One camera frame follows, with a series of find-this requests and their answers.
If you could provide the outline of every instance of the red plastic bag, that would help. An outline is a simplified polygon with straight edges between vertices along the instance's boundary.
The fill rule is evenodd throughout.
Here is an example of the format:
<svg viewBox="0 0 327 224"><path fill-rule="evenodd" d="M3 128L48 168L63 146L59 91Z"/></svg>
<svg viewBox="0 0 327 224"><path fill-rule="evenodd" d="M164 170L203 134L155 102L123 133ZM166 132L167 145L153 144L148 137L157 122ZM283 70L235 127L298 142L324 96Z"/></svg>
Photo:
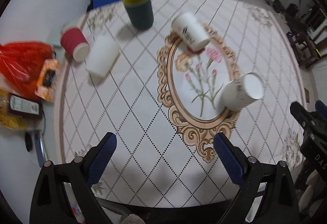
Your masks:
<svg viewBox="0 0 327 224"><path fill-rule="evenodd" d="M42 42L15 42L0 45L0 72L28 99L34 94L45 59L52 58L51 45Z"/></svg>

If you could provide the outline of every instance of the white cup with black print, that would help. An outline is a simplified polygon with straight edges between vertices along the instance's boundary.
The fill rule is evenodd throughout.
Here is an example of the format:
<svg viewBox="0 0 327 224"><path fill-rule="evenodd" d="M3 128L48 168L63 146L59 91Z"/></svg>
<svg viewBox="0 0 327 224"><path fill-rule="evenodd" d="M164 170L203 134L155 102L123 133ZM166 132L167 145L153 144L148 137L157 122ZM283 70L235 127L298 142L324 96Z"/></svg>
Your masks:
<svg viewBox="0 0 327 224"><path fill-rule="evenodd" d="M248 73L228 82L224 87L222 100L232 111L240 111L264 95L264 82L257 73Z"/></svg>
<svg viewBox="0 0 327 224"><path fill-rule="evenodd" d="M178 15L171 23L171 28L183 39L193 52L207 46L210 37L203 24L191 12Z"/></svg>

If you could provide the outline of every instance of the label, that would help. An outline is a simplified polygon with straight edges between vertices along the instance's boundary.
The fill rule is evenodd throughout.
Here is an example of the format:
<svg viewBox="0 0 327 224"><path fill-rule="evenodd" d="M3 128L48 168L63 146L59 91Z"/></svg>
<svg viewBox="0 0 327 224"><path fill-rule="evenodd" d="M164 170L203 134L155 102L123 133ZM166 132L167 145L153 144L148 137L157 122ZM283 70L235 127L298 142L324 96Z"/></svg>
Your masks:
<svg viewBox="0 0 327 224"><path fill-rule="evenodd" d="M12 95L10 97L10 108L22 113L39 115L39 105L23 98Z"/></svg>
<svg viewBox="0 0 327 224"><path fill-rule="evenodd" d="M192 36L191 36L191 34L189 34L189 33L187 32L187 29L188 29L187 26L184 27L184 28L183 28L183 31L182 31L182 34L183 34L185 40L187 40L187 41L192 45L192 44L195 42L195 39L193 39Z"/></svg>
<svg viewBox="0 0 327 224"><path fill-rule="evenodd" d="M50 69L44 75L42 86L51 88L55 82L56 82L56 72Z"/></svg>

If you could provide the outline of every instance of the red paper cup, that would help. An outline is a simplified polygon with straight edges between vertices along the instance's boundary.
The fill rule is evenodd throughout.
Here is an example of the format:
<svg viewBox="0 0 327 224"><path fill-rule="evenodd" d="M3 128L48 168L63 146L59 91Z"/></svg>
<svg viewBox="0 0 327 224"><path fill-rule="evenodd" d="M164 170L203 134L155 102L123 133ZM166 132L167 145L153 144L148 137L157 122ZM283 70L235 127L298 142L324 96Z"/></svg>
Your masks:
<svg viewBox="0 0 327 224"><path fill-rule="evenodd" d="M77 62L82 62L90 53L90 46L78 27L64 29L60 44Z"/></svg>

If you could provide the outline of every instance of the snack package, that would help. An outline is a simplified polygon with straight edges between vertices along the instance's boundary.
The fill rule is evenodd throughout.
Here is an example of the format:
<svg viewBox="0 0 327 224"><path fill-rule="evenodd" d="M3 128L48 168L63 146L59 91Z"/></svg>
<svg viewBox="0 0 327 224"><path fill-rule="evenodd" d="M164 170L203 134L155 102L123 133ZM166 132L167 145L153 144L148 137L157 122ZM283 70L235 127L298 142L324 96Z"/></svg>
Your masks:
<svg viewBox="0 0 327 224"><path fill-rule="evenodd" d="M28 120L7 115L9 92L0 89L0 125L13 130L28 130Z"/></svg>
<svg viewBox="0 0 327 224"><path fill-rule="evenodd" d="M38 99L36 82L52 47L42 42L13 42L0 45L0 72L26 99Z"/></svg>
<svg viewBox="0 0 327 224"><path fill-rule="evenodd" d="M47 101L54 101L59 67L60 64L57 60L45 60L36 84L35 95Z"/></svg>

